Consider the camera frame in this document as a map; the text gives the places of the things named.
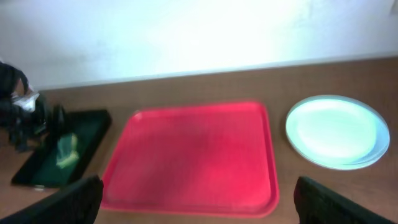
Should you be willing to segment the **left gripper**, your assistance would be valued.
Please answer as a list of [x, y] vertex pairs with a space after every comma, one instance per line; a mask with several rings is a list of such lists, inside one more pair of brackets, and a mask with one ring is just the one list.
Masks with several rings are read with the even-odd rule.
[[53, 146], [65, 134], [65, 109], [51, 108], [40, 93], [1, 98], [1, 128], [17, 152]]

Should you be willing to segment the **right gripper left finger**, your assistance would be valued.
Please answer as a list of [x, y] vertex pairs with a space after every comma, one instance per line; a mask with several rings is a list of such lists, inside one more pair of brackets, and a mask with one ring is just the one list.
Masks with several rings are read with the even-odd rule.
[[97, 176], [78, 180], [8, 217], [2, 224], [91, 224], [103, 198], [103, 181]]

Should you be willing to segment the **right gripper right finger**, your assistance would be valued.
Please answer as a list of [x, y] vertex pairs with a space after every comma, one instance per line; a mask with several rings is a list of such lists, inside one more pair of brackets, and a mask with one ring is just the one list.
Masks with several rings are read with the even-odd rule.
[[297, 179], [294, 204], [300, 224], [394, 224], [309, 177]]

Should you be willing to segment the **green yellow sponge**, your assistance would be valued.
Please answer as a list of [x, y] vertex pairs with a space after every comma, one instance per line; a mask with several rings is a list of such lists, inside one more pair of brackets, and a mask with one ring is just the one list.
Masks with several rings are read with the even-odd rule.
[[79, 159], [77, 147], [78, 138], [76, 134], [70, 133], [63, 135], [57, 143], [57, 167], [59, 167], [60, 169], [64, 169], [67, 166], [76, 162]]

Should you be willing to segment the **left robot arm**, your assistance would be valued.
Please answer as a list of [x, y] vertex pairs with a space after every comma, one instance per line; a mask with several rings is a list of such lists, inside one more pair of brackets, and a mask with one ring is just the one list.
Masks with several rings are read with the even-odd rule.
[[1, 128], [18, 152], [54, 146], [65, 133], [66, 113], [51, 108], [18, 68], [1, 62]]

